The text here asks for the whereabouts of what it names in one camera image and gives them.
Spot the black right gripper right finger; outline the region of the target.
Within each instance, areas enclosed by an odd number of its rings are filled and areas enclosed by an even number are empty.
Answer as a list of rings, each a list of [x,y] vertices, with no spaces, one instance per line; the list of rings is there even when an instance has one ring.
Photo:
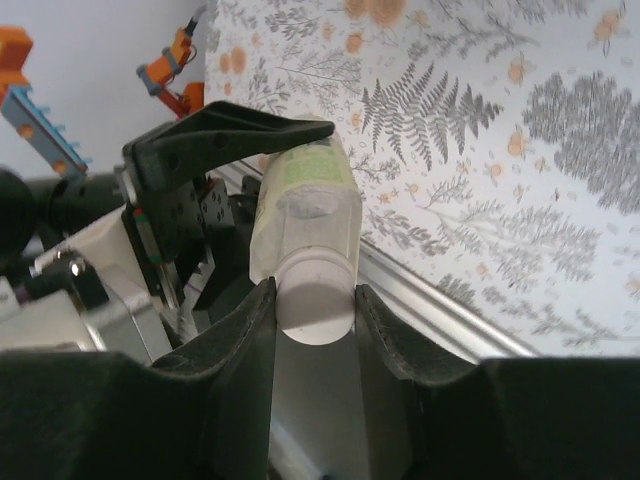
[[[376,479],[635,479],[634,358],[463,360],[355,293],[369,468]]]

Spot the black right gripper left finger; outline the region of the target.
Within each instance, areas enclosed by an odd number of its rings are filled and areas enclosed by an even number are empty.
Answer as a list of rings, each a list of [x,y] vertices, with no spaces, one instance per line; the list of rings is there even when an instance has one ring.
[[[1,357],[5,479],[263,479],[276,287],[255,286],[144,366],[115,352]]]

